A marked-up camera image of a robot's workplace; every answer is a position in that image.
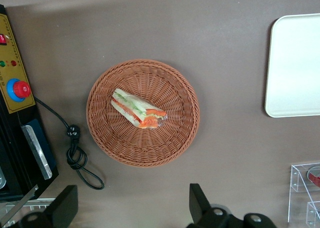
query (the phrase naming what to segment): round brown wicker basket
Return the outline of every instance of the round brown wicker basket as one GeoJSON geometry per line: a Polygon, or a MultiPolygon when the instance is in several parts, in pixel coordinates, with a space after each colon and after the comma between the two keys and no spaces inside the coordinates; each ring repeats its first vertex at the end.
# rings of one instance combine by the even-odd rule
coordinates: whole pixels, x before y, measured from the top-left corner
{"type": "Polygon", "coordinates": [[[174,68],[153,60],[118,64],[95,82],[86,107],[90,132],[113,159],[136,167],[155,167],[181,155],[194,139],[200,120],[196,93],[174,68]],[[134,127],[110,103],[120,88],[140,96],[168,114],[156,129],[134,127]]]}

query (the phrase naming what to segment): red switch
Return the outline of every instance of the red switch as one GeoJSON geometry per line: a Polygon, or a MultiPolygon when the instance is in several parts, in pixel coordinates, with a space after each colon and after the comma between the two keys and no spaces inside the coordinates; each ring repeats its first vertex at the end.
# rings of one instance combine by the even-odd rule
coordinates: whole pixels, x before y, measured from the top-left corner
{"type": "Polygon", "coordinates": [[[306,176],[313,184],[320,187],[320,167],[310,168],[306,176]]]}
{"type": "Polygon", "coordinates": [[[5,40],[5,35],[4,34],[0,34],[0,45],[6,45],[7,42],[5,40]]]}
{"type": "Polygon", "coordinates": [[[18,81],[13,84],[13,92],[18,98],[26,98],[31,94],[31,89],[28,83],[24,81],[18,81]]]}

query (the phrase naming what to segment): sandwich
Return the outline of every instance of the sandwich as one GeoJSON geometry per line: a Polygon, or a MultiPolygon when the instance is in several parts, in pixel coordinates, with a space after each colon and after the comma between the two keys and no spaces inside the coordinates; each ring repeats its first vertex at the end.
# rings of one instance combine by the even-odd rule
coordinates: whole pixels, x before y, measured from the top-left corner
{"type": "Polygon", "coordinates": [[[113,92],[111,105],[134,126],[143,129],[157,128],[168,117],[165,111],[119,88],[113,92]]]}

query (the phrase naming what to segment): white tray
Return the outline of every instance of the white tray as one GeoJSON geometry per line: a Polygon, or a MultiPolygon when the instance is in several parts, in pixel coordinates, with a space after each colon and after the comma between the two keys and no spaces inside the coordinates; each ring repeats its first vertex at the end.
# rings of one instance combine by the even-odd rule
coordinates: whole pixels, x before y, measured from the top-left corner
{"type": "Polygon", "coordinates": [[[320,13],[279,18],[271,31],[265,110],[320,115],[320,13]]]}

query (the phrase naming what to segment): clear acrylic holder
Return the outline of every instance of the clear acrylic holder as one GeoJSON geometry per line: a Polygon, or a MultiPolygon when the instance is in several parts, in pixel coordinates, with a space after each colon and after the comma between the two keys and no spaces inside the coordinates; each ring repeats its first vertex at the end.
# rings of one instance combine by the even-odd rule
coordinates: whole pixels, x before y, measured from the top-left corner
{"type": "Polygon", "coordinates": [[[309,169],[316,166],[320,166],[320,163],[291,166],[288,208],[290,228],[320,228],[320,188],[307,178],[309,169]]]}

